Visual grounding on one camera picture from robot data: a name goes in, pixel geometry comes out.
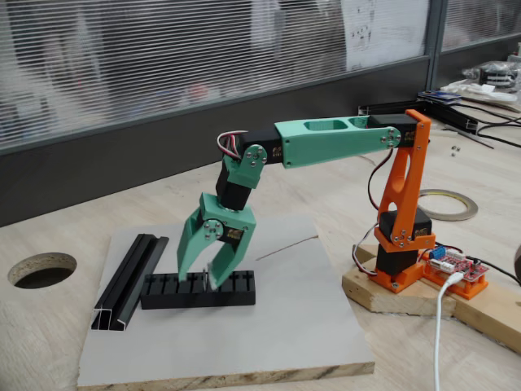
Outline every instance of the wire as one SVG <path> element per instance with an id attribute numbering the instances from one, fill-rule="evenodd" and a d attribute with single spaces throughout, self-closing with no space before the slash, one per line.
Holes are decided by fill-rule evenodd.
<path id="1" fill-rule="evenodd" d="M 378 275 L 378 273 L 376 273 L 375 271 L 370 271 L 370 270 L 367 270 L 362 264 L 360 261 L 358 261 L 358 258 L 357 258 L 357 250 L 358 250 L 358 246 L 361 245 L 361 243 L 367 239 L 367 236 L 369 236 L 369 233 L 378 225 L 378 223 L 376 222 L 367 232 L 366 234 L 364 235 L 363 238 L 361 238 L 361 240 L 357 243 L 357 245 L 355 247 L 352 248 L 352 259 L 355 261 L 355 263 L 357 264 L 358 266 L 358 270 L 361 271 L 362 273 L 366 273 L 367 275 L 372 275 L 372 276 L 375 276 L 375 275 Z"/>
<path id="2" fill-rule="evenodd" d="M 440 242 L 436 242 L 436 245 L 438 246 L 443 246 L 443 247 L 446 247 L 446 248 L 453 248 L 454 250 L 460 252 L 460 253 L 463 253 L 463 251 L 460 249 L 460 248 L 457 248 L 457 247 L 454 247 L 454 246 L 446 246 L 445 244 L 442 244 Z M 490 266 L 492 267 L 493 269 L 496 269 L 497 271 L 503 273 L 504 275 L 508 275 L 511 279 L 513 279 L 516 283 L 519 284 L 519 286 L 521 286 L 521 280 L 518 279 L 515 275 L 509 273 L 508 271 L 506 271 L 505 269 L 502 269 L 501 267 L 499 266 L 496 266 L 494 265 L 493 263 L 490 263 L 488 261 L 484 261 L 483 259 L 479 259 L 479 258 L 476 258 L 476 257 L 472 257 L 470 255 L 466 255 L 466 258 L 467 259 L 470 259 L 471 261 L 474 261 L 474 262 L 481 262 L 481 263 L 484 263 L 485 265 L 487 266 Z"/>
<path id="3" fill-rule="evenodd" d="M 476 135 L 478 135 L 480 137 L 483 137 L 483 138 L 489 138 L 491 140 L 498 141 L 500 143 L 508 144 L 508 145 L 513 146 L 513 147 L 521 148 L 521 144 L 513 143 L 513 142 L 505 140 L 503 138 L 489 136 L 487 134 L 481 134 L 482 130 L 492 129 L 492 128 L 496 128 L 498 126 L 510 126 L 510 127 L 514 127 L 514 128 L 521 128 L 521 122 L 519 122 L 519 120 L 521 120 L 521 116 L 517 117 L 517 118 L 513 118 L 513 117 L 505 116 L 503 114 L 499 114 L 499 113 L 496 113 L 496 112 L 491 112 L 491 111 L 489 111 L 487 109 L 484 109 L 484 108 L 477 108 L 475 106 L 470 106 L 468 104 L 461 104 L 461 103 L 454 103 L 454 104 L 451 104 L 450 106 L 451 107 L 452 106 L 458 106 L 460 108 L 471 108 L 471 109 L 474 109 L 474 110 L 479 110 L 481 112 L 486 112 L 487 114 L 490 114 L 491 116 L 497 116 L 499 118 L 506 119 L 507 121 L 503 121 L 503 122 L 491 122 L 491 121 L 479 120 L 477 118 L 469 116 L 469 118 L 471 118 L 472 120 L 481 122 L 483 124 L 487 124 L 486 126 L 483 126 L 482 128 L 480 128 L 476 132 Z"/>
<path id="4" fill-rule="evenodd" d="M 513 118 L 511 116 L 506 116 L 504 114 L 499 114 L 497 112 L 491 112 L 490 110 L 487 110 L 485 108 L 478 108 L 476 106 L 471 106 L 469 104 L 461 104 L 461 103 L 454 103 L 454 104 L 451 104 L 450 105 L 451 107 L 452 106 L 458 106 L 460 108 L 472 108 L 474 110 L 479 110 L 481 112 L 486 112 L 487 114 L 490 114 L 491 116 L 497 116 L 498 118 L 503 118 L 504 120 L 507 120 L 505 122 L 490 122 L 490 121 L 485 121 L 485 120 L 479 120 L 477 118 L 472 118 L 473 120 L 476 120 L 476 121 L 479 121 L 479 122 L 482 122 L 484 124 L 489 124 L 489 125 L 501 125 L 501 124 L 509 124 L 511 122 L 515 122 L 517 124 L 520 124 L 521 125 L 521 122 L 519 122 L 519 120 L 521 120 L 521 116 L 520 117 L 517 117 L 517 118 Z"/>
<path id="5" fill-rule="evenodd" d="M 438 357 L 440 355 L 440 329 L 441 329 L 441 299 L 448 287 L 459 283 L 465 275 L 461 272 L 450 275 L 438 293 L 436 302 L 436 336 L 434 338 L 434 390 L 440 391 L 440 367 Z"/>
<path id="6" fill-rule="evenodd" d="M 429 250 L 432 250 L 432 248 L 426 248 L 425 250 L 423 250 L 423 253 L 422 255 L 419 256 L 419 258 L 416 260 L 416 262 L 420 262 L 422 259 L 423 259 L 423 256 L 425 255 L 425 253 Z"/>
<path id="7" fill-rule="evenodd" d="M 503 273 L 504 275 L 508 275 L 511 279 L 513 279 L 516 283 L 519 284 L 519 286 L 521 286 L 521 280 L 518 279 L 515 275 L 509 273 L 508 271 L 506 271 L 505 269 L 502 269 L 501 267 L 499 266 L 496 266 L 494 265 L 493 263 L 490 263 L 488 261 L 484 261 L 483 259 L 479 259 L 479 258 L 476 258 L 476 257 L 471 257 L 470 255 L 467 255 L 466 256 L 468 259 L 474 261 L 474 262 L 481 262 L 481 263 L 484 263 L 485 265 L 487 266 L 490 266 L 492 267 L 493 269 L 496 269 L 497 271 L 500 271 L 501 273 Z"/>
<path id="8" fill-rule="evenodd" d="M 394 149 L 391 149 L 391 151 L 389 151 L 389 153 L 387 154 L 387 156 L 385 156 L 385 159 L 383 159 L 379 165 L 377 165 L 376 167 L 374 167 L 373 169 L 373 172 L 371 173 L 371 175 L 369 176 L 369 181 L 367 182 L 367 194 L 369 194 L 369 201 L 371 202 L 371 204 L 374 206 L 374 208 L 376 210 L 379 210 L 380 207 L 374 202 L 373 200 L 373 196 L 371 195 L 371 179 L 373 178 L 373 175 L 376 173 L 376 171 L 378 171 L 383 165 L 385 165 L 389 159 L 391 159 L 391 156 L 392 156 L 392 153 L 394 152 Z"/>
<path id="9" fill-rule="evenodd" d="M 499 141 L 500 143 L 504 143 L 504 144 L 511 145 L 513 147 L 521 148 L 521 144 L 512 143 L 511 141 L 505 140 L 503 138 L 498 138 L 498 137 L 494 137 L 494 136 L 489 136 L 488 134 L 479 134 L 479 133 L 478 133 L 478 136 L 483 137 L 483 138 L 490 138 L 491 140 Z"/>
<path id="10" fill-rule="evenodd" d="M 221 133 L 217 136 L 217 147 L 223 151 L 225 153 L 225 155 L 227 156 L 230 156 L 230 157 L 233 157 L 235 159 L 241 159 L 241 156 L 239 155 L 239 153 L 237 152 L 237 146 L 236 146 L 236 142 L 235 142 L 235 136 L 237 134 L 241 134 L 241 133 L 246 133 L 247 130 L 234 130 L 234 131 L 231 131 L 231 132 L 225 132 L 225 133 Z M 221 138 L 223 137 L 227 137 L 227 140 L 226 140 L 226 147 L 224 147 L 222 144 L 221 144 Z"/>
<path id="11" fill-rule="evenodd" d="M 445 247 L 445 248 L 451 248 L 452 250 L 456 250 L 457 252 L 463 254 L 463 250 L 461 250 L 460 248 L 457 248 L 457 247 L 454 247 L 454 246 L 447 246 L 445 244 L 442 244 L 440 242 L 434 242 L 436 244 L 436 246 L 441 246 L 441 247 Z"/>

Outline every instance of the table hole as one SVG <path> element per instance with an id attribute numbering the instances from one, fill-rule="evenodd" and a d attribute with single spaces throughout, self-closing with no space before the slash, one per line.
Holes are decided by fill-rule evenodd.
<path id="1" fill-rule="evenodd" d="M 9 270 L 7 279 L 23 289 L 50 287 L 67 279 L 76 266 L 76 259 L 68 254 L 43 253 L 18 262 Z"/>

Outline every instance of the orange robot base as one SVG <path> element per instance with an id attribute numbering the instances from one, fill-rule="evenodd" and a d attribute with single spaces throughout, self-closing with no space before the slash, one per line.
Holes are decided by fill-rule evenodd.
<path id="1" fill-rule="evenodd" d="M 377 275 L 370 276 L 370 279 L 394 293 L 399 293 L 423 277 L 423 267 L 422 262 L 417 262 L 395 276 L 376 269 Z"/>
<path id="2" fill-rule="evenodd" d="M 440 286 L 442 286 L 447 279 L 446 273 L 431 267 L 428 263 L 424 263 L 423 261 L 415 263 L 394 277 L 378 269 L 376 269 L 375 272 L 377 275 L 370 276 L 370 279 L 394 293 L 403 291 L 421 278 L 428 279 Z M 473 283 L 463 280 L 458 284 L 450 286 L 447 290 L 464 299 L 470 300 L 482 292 L 487 286 L 488 281 L 485 279 L 485 276 L 482 275 Z"/>

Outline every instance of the black metal frame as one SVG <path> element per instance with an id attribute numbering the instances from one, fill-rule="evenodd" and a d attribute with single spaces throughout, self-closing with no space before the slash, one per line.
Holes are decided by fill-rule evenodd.
<path id="1" fill-rule="evenodd" d="M 429 100 L 412 100 L 408 102 L 384 103 L 369 106 L 360 106 L 358 112 L 360 115 L 369 116 L 374 114 L 399 114 L 405 110 L 412 108 L 434 118 L 438 121 L 452 126 L 463 132 L 476 134 L 478 129 L 478 121 L 473 117 L 463 114 L 454 108 L 442 103 L 432 102 Z"/>
<path id="2" fill-rule="evenodd" d="M 145 276 L 160 261 L 169 238 L 140 234 L 96 303 L 93 330 L 124 332 L 138 306 Z"/>

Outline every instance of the black cable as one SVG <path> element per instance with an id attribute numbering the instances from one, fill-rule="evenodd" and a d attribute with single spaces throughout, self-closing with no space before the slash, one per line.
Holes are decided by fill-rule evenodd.
<path id="1" fill-rule="evenodd" d="M 487 110 L 485 108 L 477 108 L 475 106 L 471 106 L 471 105 L 468 105 L 468 104 L 461 104 L 461 103 L 453 103 L 450 106 L 451 107 L 452 106 L 458 106 L 459 108 L 472 108 L 474 110 L 479 110 L 481 112 L 486 112 L 487 114 L 490 114 L 491 116 L 497 116 L 498 118 L 503 118 L 504 120 L 507 120 L 505 122 L 490 122 L 490 121 L 485 121 L 485 120 L 479 120 L 477 118 L 469 116 L 473 120 L 476 120 L 478 122 L 482 122 L 484 124 L 488 124 L 488 125 L 505 125 L 505 124 L 509 124 L 511 122 L 515 122 L 516 124 L 520 124 L 521 125 L 521 122 L 519 122 L 519 120 L 521 120 L 521 116 L 517 117 L 517 118 L 513 118 L 511 116 L 506 116 L 504 114 L 499 114 L 497 112 L 491 112 L 490 110 Z"/>
<path id="2" fill-rule="evenodd" d="M 503 138 L 489 136 L 487 134 L 480 134 L 479 136 L 483 137 L 483 138 L 490 138 L 491 140 L 499 141 L 500 143 L 508 144 L 508 145 L 513 146 L 513 147 L 521 148 L 521 144 L 512 143 L 511 141 L 505 140 Z"/>
<path id="3" fill-rule="evenodd" d="M 499 126 L 510 126 L 510 127 L 513 127 L 513 128 L 521 128 L 521 125 L 515 125 L 515 124 L 505 124 L 505 125 L 499 125 Z M 499 141 L 500 143 L 509 144 L 509 145 L 511 145 L 513 147 L 521 148 L 521 144 L 513 143 L 513 142 L 505 140 L 503 138 L 490 136 L 488 134 L 481 134 L 481 132 L 483 130 L 492 129 L 492 128 L 495 128 L 495 127 L 496 127 L 496 125 L 486 125 L 486 126 L 482 127 L 481 129 L 479 129 L 477 131 L 476 135 L 480 136 L 480 137 L 483 137 L 483 138 L 490 138 L 491 140 Z"/>
<path id="4" fill-rule="evenodd" d="M 501 267 L 499 266 L 496 266 L 494 265 L 493 263 L 490 263 L 490 262 L 487 262 L 487 261 L 484 261 L 483 259 L 479 259 L 479 258 L 476 258 L 476 257 L 471 257 L 470 255 L 467 255 L 466 256 L 467 259 L 470 259 L 474 262 L 481 262 L 481 263 L 484 263 L 485 265 L 487 266 L 490 266 L 492 267 L 493 269 L 496 269 L 497 271 L 500 271 L 501 273 L 503 273 L 504 275 L 508 275 L 511 279 L 513 279 L 516 283 L 519 284 L 519 286 L 521 286 L 521 280 L 518 279 L 515 275 L 509 273 L 508 271 L 502 269 Z"/>
<path id="5" fill-rule="evenodd" d="M 454 247 L 454 246 L 446 246 L 440 242 L 434 242 L 436 244 L 436 246 L 440 246 L 440 247 L 445 247 L 445 248 L 451 248 L 453 250 L 456 250 L 457 252 L 459 253 L 463 253 L 463 250 L 461 250 L 460 248 L 457 248 L 457 247 Z"/>
<path id="6" fill-rule="evenodd" d="M 457 106 L 457 107 L 460 107 L 460 108 L 472 108 L 472 109 L 475 109 L 475 110 L 480 110 L 481 112 L 486 112 L 487 114 L 490 114 L 491 116 L 497 116 L 499 118 L 507 119 L 507 121 L 504 121 L 504 122 L 490 122 L 490 121 L 485 121 L 485 120 L 479 120 L 478 118 L 474 118 L 472 116 L 468 116 L 469 118 L 471 118 L 474 121 L 478 121 L 478 122 L 487 124 L 486 126 L 483 126 L 482 128 L 480 128 L 476 132 L 477 136 L 480 136 L 480 137 L 483 137 L 483 138 L 490 138 L 491 140 L 495 140 L 495 141 L 498 141 L 500 143 L 509 144 L 509 145 L 511 145 L 513 147 L 521 148 L 521 144 L 513 143 L 513 142 L 505 140 L 503 138 L 498 138 L 498 137 L 495 137 L 495 136 L 489 136 L 487 134 L 481 134 L 482 130 L 492 129 L 492 128 L 495 128 L 495 127 L 498 127 L 498 126 L 510 126 L 510 127 L 514 127 L 514 128 L 521 128 L 521 122 L 519 122 L 519 120 L 521 120 L 521 116 L 517 117 L 517 118 L 512 118 L 512 117 L 505 116 L 503 114 L 498 114 L 496 112 L 491 112 L 491 111 L 489 111 L 487 109 L 484 109 L 484 108 L 477 108 L 475 106 L 470 106 L 468 104 L 461 104 L 461 103 L 453 103 L 450 106 L 451 107 L 452 106 Z"/>
<path id="7" fill-rule="evenodd" d="M 387 161 L 389 159 L 391 159 L 391 156 L 392 156 L 392 152 L 394 150 L 391 149 L 391 151 L 389 151 L 388 155 L 385 156 L 385 159 L 383 159 L 379 165 L 377 165 L 376 167 L 374 167 L 374 170 L 373 172 L 371 173 L 371 175 L 369 176 L 369 181 L 367 182 L 367 194 L 369 194 L 369 201 L 371 201 L 371 204 L 374 206 L 374 208 L 376 210 L 379 210 L 380 207 L 374 202 L 373 200 L 373 196 L 371 195 L 371 179 L 373 178 L 373 175 L 374 173 L 376 173 L 376 171 L 378 171 L 383 165 L 385 165 L 387 163 Z"/>
<path id="8" fill-rule="evenodd" d="M 431 251 L 433 248 L 426 248 L 425 250 L 423 250 L 423 253 L 422 255 L 420 255 L 420 257 L 418 258 L 418 262 L 420 262 L 422 259 L 423 259 L 423 256 L 425 255 L 425 253 L 427 251 Z"/>

